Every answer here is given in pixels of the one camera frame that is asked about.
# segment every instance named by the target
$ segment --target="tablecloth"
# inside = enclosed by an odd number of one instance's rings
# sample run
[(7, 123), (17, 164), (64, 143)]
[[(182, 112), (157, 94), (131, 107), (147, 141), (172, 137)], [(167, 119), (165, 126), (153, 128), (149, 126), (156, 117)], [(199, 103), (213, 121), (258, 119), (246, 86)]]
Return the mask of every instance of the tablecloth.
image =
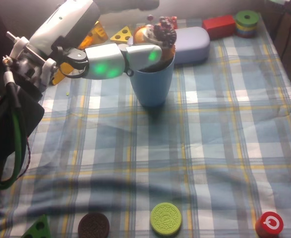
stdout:
[(255, 238), (265, 211), (291, 238), (291, 85), (262, 21), (256, 38), (212, 41), (206, 62), (176, 66), (160, 109), (139, 105), (126, 75), (65, 79), (41, 104), (30, 168), (0, 193), (0, 237), (46, 214), (52, 237), (75, 238), (101, 212), (110, 238), (153, 238), (150, 212), (170, 202), (179, 238)]

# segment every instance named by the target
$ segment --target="white logo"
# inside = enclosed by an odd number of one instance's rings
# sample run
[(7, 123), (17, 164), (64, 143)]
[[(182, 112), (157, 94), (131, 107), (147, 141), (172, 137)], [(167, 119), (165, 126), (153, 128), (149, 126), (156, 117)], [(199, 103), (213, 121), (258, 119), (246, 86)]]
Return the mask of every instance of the white logo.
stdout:
[[(275, 226), (271, 226), (271, 224), (270, 224), (271, 221), (270, 220), (274, 220), (276, 222), (276, 225)], [(276, 217), (274, 217), (274, 216), (268, 216), (265, 219), (265, 222), (263, 224), (267, 225), (268, 228), (270, 228), (272, 230), (276, 230), (280, 226), (280, 221)]]

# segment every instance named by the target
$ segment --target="red box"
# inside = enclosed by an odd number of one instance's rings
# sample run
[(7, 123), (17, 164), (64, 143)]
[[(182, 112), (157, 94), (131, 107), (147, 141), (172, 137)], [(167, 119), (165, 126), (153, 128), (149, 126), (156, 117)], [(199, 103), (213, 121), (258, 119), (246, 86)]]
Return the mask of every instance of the red box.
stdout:
[(204, 28), (211, 40), (231, 36), (235, 33), (235, 20), (233, 16), (220, 16), (203, 21)]

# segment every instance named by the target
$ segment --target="cup rim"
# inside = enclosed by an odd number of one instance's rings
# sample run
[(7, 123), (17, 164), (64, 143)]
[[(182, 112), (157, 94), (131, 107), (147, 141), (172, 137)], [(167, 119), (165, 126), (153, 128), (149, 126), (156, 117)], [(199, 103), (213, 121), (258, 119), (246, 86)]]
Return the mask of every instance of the cup rim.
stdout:
[(164, 71), (165, 69), (167, 69), (168, 67), (170, 67), (175, 61), (175, 54), (174, 54), (174, 57), (173, 57), (173, 60), (172, 62), (166, 67), (166, 68), (163, 68), (162, 70), (160, 71), (156, 71), (156, 72), (142, 72), (142, 71), (139, 71), (139, 70), (136, 70), (136, 72), (139, 72), (139, 73), (148, 73), (148, 74), (151, 74), (151, 73), (159, 73), (159, 72), (162, 72)]

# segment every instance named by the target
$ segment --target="blue cup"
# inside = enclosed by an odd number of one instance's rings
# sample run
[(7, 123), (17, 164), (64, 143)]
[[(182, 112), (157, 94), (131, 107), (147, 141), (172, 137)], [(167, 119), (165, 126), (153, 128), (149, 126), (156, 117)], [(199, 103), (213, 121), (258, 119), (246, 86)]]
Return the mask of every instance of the blue cup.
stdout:
[(175, 57), (170, 65), (161, 71), (135, 71), (130, 77), (134, 93), (142, 106), (157, 107), (165, 102), (172, 82), (174, 61)]

